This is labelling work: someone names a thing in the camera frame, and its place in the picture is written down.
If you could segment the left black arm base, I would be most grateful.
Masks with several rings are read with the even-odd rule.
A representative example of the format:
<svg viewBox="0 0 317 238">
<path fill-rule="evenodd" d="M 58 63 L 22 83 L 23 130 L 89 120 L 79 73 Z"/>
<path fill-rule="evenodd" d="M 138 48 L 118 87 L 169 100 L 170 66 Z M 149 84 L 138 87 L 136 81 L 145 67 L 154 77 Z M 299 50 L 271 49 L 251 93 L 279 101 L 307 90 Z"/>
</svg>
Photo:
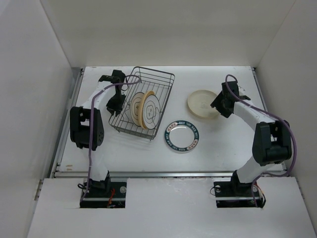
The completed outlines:
<svg viewBox="0 0 317 238">
<path fill-rule="evenodd" d="M 125 208 L 127 181 L 112 181 L 106 190 L 97 188 L 95 182 L 90 182 L 89 190 L 86 191 L 86 184 L 86 181 L 77 184 L 82 190 L 80 208 Z"/>
</svg>

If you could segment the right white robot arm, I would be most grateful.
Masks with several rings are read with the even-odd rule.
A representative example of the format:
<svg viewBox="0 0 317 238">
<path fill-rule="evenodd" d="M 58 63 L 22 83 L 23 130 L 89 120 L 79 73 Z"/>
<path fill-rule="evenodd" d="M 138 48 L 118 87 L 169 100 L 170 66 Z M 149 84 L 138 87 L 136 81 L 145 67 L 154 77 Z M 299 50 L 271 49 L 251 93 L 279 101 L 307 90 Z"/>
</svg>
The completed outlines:
<svg viewBox="0 0 317 238">
<path fill-rule="evenodd" d="M 223 82 L 221 86 L 211 107 L 225 118 L 238 116 L 254 131 L 252 156 L 233 172 L 229 183 L 234 196 L 250 196 L 252 183 L 260 174 L 291 158 L 291 133 L 285 121 L 266 114 L 249 97 L 240 95 L 236 81 Z"/>
</svg>

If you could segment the plain cream plate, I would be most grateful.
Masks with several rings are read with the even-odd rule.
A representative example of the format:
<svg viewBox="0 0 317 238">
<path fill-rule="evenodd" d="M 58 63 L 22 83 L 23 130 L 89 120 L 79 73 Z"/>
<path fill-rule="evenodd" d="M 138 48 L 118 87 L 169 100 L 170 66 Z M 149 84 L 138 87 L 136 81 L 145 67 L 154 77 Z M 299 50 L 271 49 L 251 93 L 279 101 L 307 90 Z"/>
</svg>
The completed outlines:
<svg viewBox="0 0 317 238">
<path fill-rule="evenodd" d="M 201 119 L 213 119 L 219 115 L 219 112 L 211 107 L 216 97 L 217 94 L 209 90 L 194 91 L 187 98 L 188 109 Z"/>
</svg>

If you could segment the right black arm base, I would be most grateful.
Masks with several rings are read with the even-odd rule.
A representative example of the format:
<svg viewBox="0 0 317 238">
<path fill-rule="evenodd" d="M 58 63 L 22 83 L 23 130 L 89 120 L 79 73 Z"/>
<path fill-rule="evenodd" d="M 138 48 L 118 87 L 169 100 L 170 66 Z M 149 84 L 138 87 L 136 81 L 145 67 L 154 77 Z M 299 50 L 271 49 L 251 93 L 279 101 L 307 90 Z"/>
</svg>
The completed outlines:
<svg viewBox="0 0 317 238">
<path fill-rule="evenodd" d="M 235 191 L 230 181 L 213 182 L 217 208 L 263 208 L 266 197 L 259 187 L 248 184 L 242 191 Z"/>
</svg>

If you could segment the white plate green lettered rim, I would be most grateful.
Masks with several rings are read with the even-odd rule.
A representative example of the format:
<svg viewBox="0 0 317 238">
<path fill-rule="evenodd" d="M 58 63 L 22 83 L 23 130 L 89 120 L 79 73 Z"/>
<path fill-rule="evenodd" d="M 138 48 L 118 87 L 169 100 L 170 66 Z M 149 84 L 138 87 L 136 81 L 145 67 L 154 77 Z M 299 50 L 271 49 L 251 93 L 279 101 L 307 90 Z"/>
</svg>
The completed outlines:
<svg viewBox="0 0 317 238">
<path fill-rule="evenodd" d="M 186 120 L 173 121 L 164 131 L 167 146 L 177 153 L 187 153 L 193 150 L 200 140 L 197 127 Z"/>
</svg>

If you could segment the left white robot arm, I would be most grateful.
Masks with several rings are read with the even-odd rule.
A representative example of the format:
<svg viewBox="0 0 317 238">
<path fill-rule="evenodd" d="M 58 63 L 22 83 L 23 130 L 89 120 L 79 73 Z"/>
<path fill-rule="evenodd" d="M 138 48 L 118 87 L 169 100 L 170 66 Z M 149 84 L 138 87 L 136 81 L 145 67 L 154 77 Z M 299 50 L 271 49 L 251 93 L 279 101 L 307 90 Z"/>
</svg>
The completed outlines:
<svg viewBox="0 0 317 238">
<path fill-rule="evenodd" d="M 77 148 L 88 150 L 87 181 L 78 185 L 83 190 L 82 198 L 93 191 L 101 197 L 110 193 L 108 169 L 101 157 L 95 158 L 93 152 L 102 145 L 105 137 L 103 110 L 110 112 L 112 116 L 117 116 L 122 111 L 126 96 L 121 89 L 125 83 L 126 75 L 121 70 L 113 70 L 111 75 L 102 75 L 89 99 L 70 110 L 70 139 Z"/>
</svg>

